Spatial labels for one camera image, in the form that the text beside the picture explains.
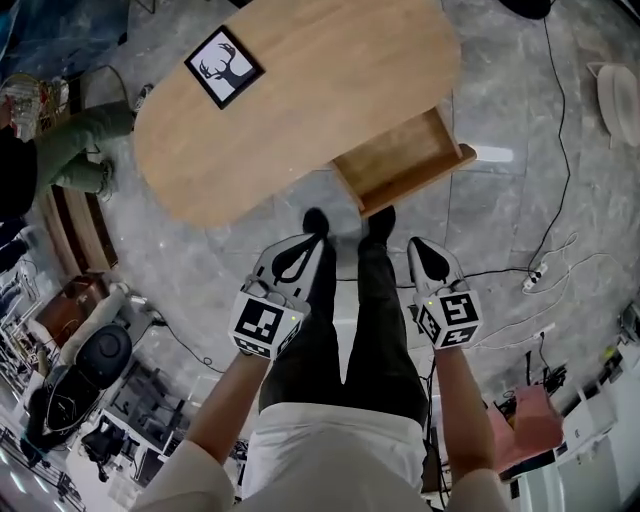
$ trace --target wooden drawer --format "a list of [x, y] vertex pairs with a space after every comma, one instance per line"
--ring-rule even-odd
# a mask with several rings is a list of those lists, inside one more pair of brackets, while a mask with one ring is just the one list
[[335, 170], [368, 217], [476, 159], [458, 145], [438, 108], [409, 119], [333, 161]]

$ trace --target marble floor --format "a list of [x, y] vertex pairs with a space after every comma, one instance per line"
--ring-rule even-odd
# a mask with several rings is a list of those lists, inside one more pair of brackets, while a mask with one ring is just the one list
[[[526, 265], [556, 214], [567, 176], [557, 138], [562, 96], [543, 23], [520, 19], [497, 0], [443, 0], [443, 9], [462, 46], [460, 79], [443, 106], [458, 140], [476, 147], [480, 158], [397, 205], [389, 249], [400, 283], [409, 279], [404, 251], [410, 236], [444, 243], [466, 273]], [[234, 12], [224, 0], [159, 0], [151, 16], [132, 2], [129, 40], [104, 63], [119, 71], [133, 100], [143, 84], [161, 80]], [[562, 138], [572, 177], [544, 251], [560, 248], [569, 238], [575, 241], [545, 259], [550, 271], [537, 290], [551, 288], [547, 292], [524, 295], [523, 275], [514, 272], [469, 282], [482, 300], [482, 345], [506, 347], [555, 322], [544, 357], [552, 366], [567, 363], [572, 379], [580, 382], [596, 371], [604, 348], [615, 342], [616, 317], [636, 294], [640, 271], [638, 150], [619, 142], [610, 149], [596, 82], [586, 64], [621, 62], [637, 71], [640, 27], [613, 2], [599, 0], [560, 0], [547, 23], [566, 95]], [[90, 77], [88, 104], [121, 97], [109, 71]], [[167, 133], [170, 139], [171, 127]], [[300, 232], [308, 207], [321, 206], [339, 235], [339, 277], [355, 277], [360, 219], [330, 171], [309, 174], [229, 226], [203, 230], [163, 210], [136, 168], [130, 139], [102, 149], [118, 169], [118, 190], [103, 205], [120, 258], [117, 273], [215, 367], [225, 368], [235, 354], [227, 318], [244, 276], [265, 246]], [[576, 265], [571, 276], [553, 286], [567, 265]], [[408, 305], [411, 291], [400, 294]], [[340, 282], [335, 323], [344, 358], [356, 315], [355, 283]], [[408, 337], [424, 375], [431, 351], [413, 324]], [[177, 389], [188, 392], [198, 376], [214, 375], [166, 329], [153, 329], [146, 338], [145, 357], [163, 368]], [[536, 343], [469, 350], [483, 391], [501, 394], [505, 386], [522, 382], [524, 353], [537, 350]], [[534, 367], [541, 364], [534, 355]]]

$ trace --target deer logo sticker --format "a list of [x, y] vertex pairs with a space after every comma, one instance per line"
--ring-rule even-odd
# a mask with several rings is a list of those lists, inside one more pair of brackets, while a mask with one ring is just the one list
[[263, 73], [225, 27], [209, 37], [185, 64], [220, 108], [226, 107]]

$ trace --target black and white sticker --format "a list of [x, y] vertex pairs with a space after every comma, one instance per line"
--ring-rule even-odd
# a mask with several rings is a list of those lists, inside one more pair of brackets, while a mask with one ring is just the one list
[[280, 344], [280, 346], [278, 347], [278, 353], [276, 354], [276, 357], [280, 355], [280, 353], [287, 347], [287, 345], [289, 343], [291, 343], [291, 340], [293, 340], [293, 338], [296, 337], [296, 334], [298, 334], [298, 332], [300, 331], [300, 324], [296, 325], [291, 332], [289, 333], [289, 335], [284, 339], [284, 341]]
[[431, 313], [429, 313], [425, 306], [422, 306], [422, 309], [420, 310], [420, 318], [418, 318], [418, 324], [420, 325], [420, 327], [422, 327], [422, 329], [424, 329], [424, 332], [427, 333], [429, 339], [433, 343], [435, 343], [438, 339], [438, 336], [440, 335], [441, 329], [438, 325], [438, 322], [436, 322], [435, 318], [431, 316]]
[[240, 315], [236, 332], [271, 345], [275, 338], [282, 310], [264, 302], [249, 299]]
[[454, 329], [447, 332], [446, 336], [442, 340], [441, 347], [452, 347], [453, 345], [467, 343], [473, 336], [473, 333], [476, 332], [477, 328], [477, 325], [472, 325], [470, 327], [462, 327], [461, 329]]
[[440, 297], [442, 311], [447, 325], [459, 325], [478, 321], [478, 313], [473, 307], [471, 296], [466, 293], [448, 297]]
[[233, 337], [233, 339], [236, 340], [236, 345], [238, 345], [238, 348], [246, 350], [247, 352], [252, 352], [259, 356], [270, 357], [269, 351], [266, 348], [255, 345], [254, 343], [243, 340], [242, 338], [236, 338], [235, 336]]

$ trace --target oval tabletop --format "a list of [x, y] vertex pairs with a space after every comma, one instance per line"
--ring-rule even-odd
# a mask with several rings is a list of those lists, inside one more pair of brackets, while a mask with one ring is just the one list
[[203, 227], [434, 107], [460, 67], [433, 0], [255, 0], [225, 26], [264, 74], [221, 110], [181, 61], [133, 133], [159, 201]]

